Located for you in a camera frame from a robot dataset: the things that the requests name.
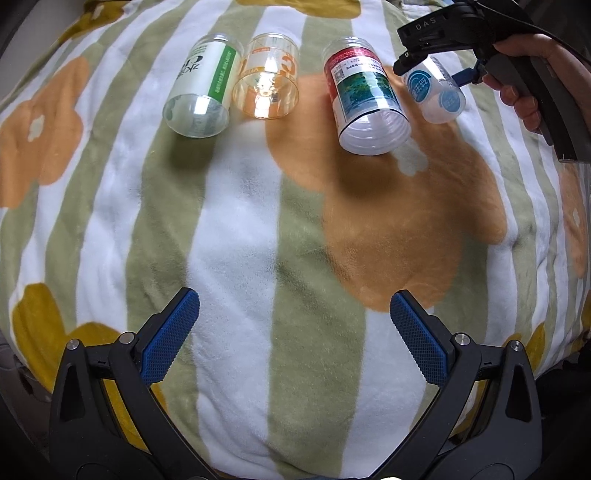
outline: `human hand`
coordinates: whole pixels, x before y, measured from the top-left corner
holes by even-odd
[[[552,38],[542,35],[513,35],[495,43],[495,48],[510,57],[543,57],[552,66],[558,78],[573,96],[585,123],[591,132],[591,72],[571,52]],[[520,97],[517,89],[503,85],[489,73],[483,82],[501,92],[504,104],[512,106],[517,116],[523,120],[527,130],[539,132],[542,117],[538,110],[538,100],[534,97]]]

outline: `white stripe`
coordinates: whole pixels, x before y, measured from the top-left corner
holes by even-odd
[[[138,8],[140,2],[130,2],[124,7],[124,14],[118,21],[124,20],[126,17],[132,15]],[[97,42],[103,33],[111,26],[112,24],[105,25],[103,27],[97,28],[90,32],[75,48],[70,52],[67,56],[65,61],[60,65],[60,68],[56,71],[59,72],[64,65],[66,65],[70,60],[75,59],[76,57],[80,56],[88,46]],[[43,84],[43,81],[47,78],[47,76],[53,70],[53,67],[56,65],[58,59],[61,56],[61,53],[67,48],[72,40],[67,40],[49,59],[49,61],[45,64],[45,66],[41,69],[39,74],[33,78],[33,80],[25,87],[25,89],[17,96],[17,98],[8,105],[2,113],[0,113],[0,125],[6,118],[16,109],[16,107],[26,100],[30,100],[37,90]]]
[[[435,56],[451,74],[463,69],[455,53]],[[507,221],[505,238],[500,244],[488,247],[486,260],[488,322],[485,344],[501,345],[515,332],[517,324],[517,278],[512,251],[517,241],[517,222],[505,188],[499,159],[492,149],[476,100],[468,86],[463,87],[462,91],[466,97],[466,108],[457,118],[458,127],[464,140],[482,156],[495,176]]]
[[[133,22],[131,22],[119,38],[105,52],[105,55],[97,66],[95,72],[92,74],[86,88],[80,95],[75,110],[78,115],[80,115],[84,125],[82,139],[80,140],[80,144],[76,148],[76,151],[63,175],[55,183],[39,187],[37,213],[35,215],[33,234],[31,235],[31,239],[25,247],[22,255],[21,271],[19,273],[17,287],[12,293],[8,303],[10,310],[12,310],[16,302],[22,297],[26,285],[43,282],[45,280],[45,254],[47,242],[51,235],[51,231],[56,224],[57,216],[60,213],[61,204],[64,199],[66,188],[70,182],[70,178],[80,161],[80,156],[89,140],[96,114],[107,94],[113,78],[127,61],[129,52],[142,32],[153,21],[159,19],[159,17],[167,11],[176,7],[181,1],[182,0],[164,1],[156,7],[142,12]],[[72,52],[71,56],[75,57],[76,53]],[[92,280],[97,282],[99,279],[95,275]],[[109,301],[104,301],[101,304],[101,308],[106,308],[107,304],[111,301],[114,300],[109,298]],[[91,320],[97,319],[92,317],[82,318],[82,321],[84,322]],[[116,322],[118,320],[119,319],[111,320],[106,323],[109,325],[112,324],[113,321]]]
[[[353,35],[369,42],[384,65],[394,64],[380,2],[362,0],[361,14],[352,20],[352,27]],[[426,386],[390,315],[368,309],[365,325],[359,392],[341,478],[369,476],[392,453],[412,427]]]
[[[305,19],[268,7],[256,33],[286,33],[300,45]],[[280,188],[265,123],[234,112],[216,143],[188,258],[189,284],[201,298],[197,412],[211,465],[261,480],[282,478],[266,446]]]
[[[528,319],[531,322],[531,331],[533,332],[546,319],[548,300],[550,298],[547,271],[548,249],[550,247],[550,211],[548,210],[544,192],[542,192],[535,175],[530,153],[524,143],[521,120],[515,114],[513,107],[507,106],[501,101],[499,92],[495,92],[495,98],[501,113],[505,135],[517,158],[525,191],[529,195],[534,209],[536,295],[535,308],[531,318]]]
[[[566,321],[566,310],[569,304],[569,272],[567,270],[567,254],[566,254],[566,237],[564,231],[564,212],[562,208],[562,196],[560,194],[560,179],[558,171],[556,170],[556,157],[552,147],[548,146],[546,142],[540,138],[538,142],[540,146],[540,155],[548,179],[556,192],[558,200],[558,227],[556,232],[556,260],[554,260],[554,276],[556,278],[556,323],[554,325],[554,333],[550,342],[546,358],[540,372],[544,372],[551,367],[552,358],[557,350],[560,348],[564,340],[564,323]]]
[[[93,319],[120,332],[127,330],[125,268],[141,205],[144,160],[160,126],[162,106],[187,53],[229,4],[230,0],[195,4],[159,52],[125,112],[80,254],[76,289],[79,322]]]

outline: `black cable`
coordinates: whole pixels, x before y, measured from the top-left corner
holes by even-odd
[[[474,3],[476,5],[478,5],[478,7],[484,9],[484,10],[488,10],[489,12],[493,12],[495,15],[499,15],[500,17],[506,18],[507,20],[511,21],[511,22],[516,22],[520,25],[522,25],[523,27],[525,27],[528,30],[537,30],[538,33],[547,35],[548,37],[550,37],[552,40],[558,42],[560,45],[562,45],[566,50],[568,50],[570,53],[572,53],[572,55],[575,56],[575,58],[577,58],[578,61],[580,61],[581,63],[586,63],[587,65],[589,65],[591,67],[591,61],[585,57],[581,52],[579,52],[576,48],[570,46],[568,43],[566,43],[564,40],[561,40],[560,38],[558,38],[556,35],[550,33],[547,30],[544,30],[541,27],[538,27],[537,25],[532,25],[530,23],[527,22],[523,22],[521,20],[518,20],[514,17],[510,17],[509,15],[505,15],[493,8],[487,7],[486,5],[481,4],[478,0],[474,0]]]

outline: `blue label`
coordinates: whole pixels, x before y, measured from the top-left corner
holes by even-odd
[[[439,94],[439,106],[450,113],[456,113],[462,106],[462,101],[456,91],[446,90]]]
[[[421,103],[431,89],[431,76],[422,70],[412,72],[407,79],[407,87],[410,94],[413,96],[414,101]]]

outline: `bottle label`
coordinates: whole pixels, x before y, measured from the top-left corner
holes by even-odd
[[[326,62],[324,74],[339,135],[360,117],[378,110],[393,110],[404,116],[379,58],[371,50],[340,50]]]
[[[408,76],[407,87],[415,102],[424,102],[431,90],[431,75],[422,70],[416,70]]]
[[[269,37],[265,39],[265,46],[255,48],[243,62],[240,77],[259,72],[271,72],[283,75],[292,82],[296,82],[297,65],[294,56],[281,48],[285,44],[282,38]]]
[[[456,113],[462,106],[460,95],[455,90],[445,90],[439,94],[439,106],[445,111]]]
[[[174,82],[168,100],[179,95],[207,95],[230,107],[240,55],[222,41],[195,45]]]

